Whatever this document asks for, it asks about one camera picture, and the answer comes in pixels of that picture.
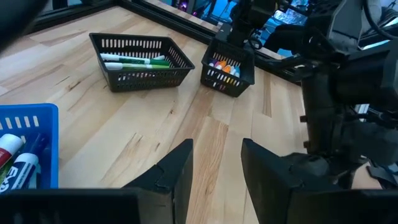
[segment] black basket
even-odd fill
[[[211,59],[225,60],[228,65],[238,66],[240,77],[210,66]],[[201,83],[229,96],[238,97],[249,85],[254,84],[254,56],[239,47],[213,39],[201,63]]]
[[[169,37],[123,34],[90,34],[109,89],[113,92],[148,90],[179,86],[195,66]],[[160,55],[170,62],[170,68],[140,70],[108,70],[100,54],[154,58]]]

